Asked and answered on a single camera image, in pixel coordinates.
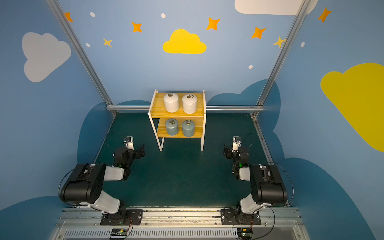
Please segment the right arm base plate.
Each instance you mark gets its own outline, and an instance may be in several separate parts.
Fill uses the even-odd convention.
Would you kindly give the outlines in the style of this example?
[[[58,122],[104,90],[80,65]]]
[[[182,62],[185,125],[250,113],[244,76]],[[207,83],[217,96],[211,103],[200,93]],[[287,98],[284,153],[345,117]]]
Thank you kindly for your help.
[[[241,210],[224,208],[220,210],[222,225],[261,225],[261,217],[257,214],[244,214]]]

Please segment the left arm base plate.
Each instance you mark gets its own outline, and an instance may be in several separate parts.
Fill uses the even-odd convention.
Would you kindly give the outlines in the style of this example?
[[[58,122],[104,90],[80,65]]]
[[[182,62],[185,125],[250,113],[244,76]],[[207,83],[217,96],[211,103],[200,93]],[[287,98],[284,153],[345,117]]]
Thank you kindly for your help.
[[[139,226],[144,211],[141,209],[126,209],[123,213],[102,214],[101,226]]]

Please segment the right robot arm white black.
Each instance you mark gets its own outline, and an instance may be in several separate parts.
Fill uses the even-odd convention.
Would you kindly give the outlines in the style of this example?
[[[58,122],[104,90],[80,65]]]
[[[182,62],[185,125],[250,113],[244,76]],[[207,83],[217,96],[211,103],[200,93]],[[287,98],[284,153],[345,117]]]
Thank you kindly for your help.
[[[225,146],[224,155],[233,161],[234,177],[250,183],[251,192],[235,208],[237,218],[250,217],[262,208],[287,202],[288,193],[277,166],[250,164],[249,149],[240,145]]]

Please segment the white tea canister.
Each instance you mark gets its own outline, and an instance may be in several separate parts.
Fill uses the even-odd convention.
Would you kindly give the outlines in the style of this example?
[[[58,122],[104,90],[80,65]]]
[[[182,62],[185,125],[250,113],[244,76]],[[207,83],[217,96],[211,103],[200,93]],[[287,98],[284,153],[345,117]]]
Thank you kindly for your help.
[[[182,98],[183,111],[186,114],[194,114],[197,111],[198,98],[194,94],[186,94]]]
[[[167,93],[163,97],[165,109],[169,113],[175,113],[179,110],[179,96],[176,93]]]

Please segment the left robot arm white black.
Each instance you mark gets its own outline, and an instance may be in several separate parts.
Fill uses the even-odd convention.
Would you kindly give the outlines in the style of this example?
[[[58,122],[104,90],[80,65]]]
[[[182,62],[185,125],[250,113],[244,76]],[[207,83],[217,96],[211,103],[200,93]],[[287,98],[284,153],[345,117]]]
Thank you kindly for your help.
[[[88,206],[98,210],[105,217],[126,219],[127,210],[124,201],[112,197],[103,190],[104,182],[125,181],[131,173],[136,159],[145,156],[145,145],[137,150],[122,147],[114,154],[114,165],[78,164],[68,172],[68,179],[60,183],[58,196],[62,202],[75,206]]]

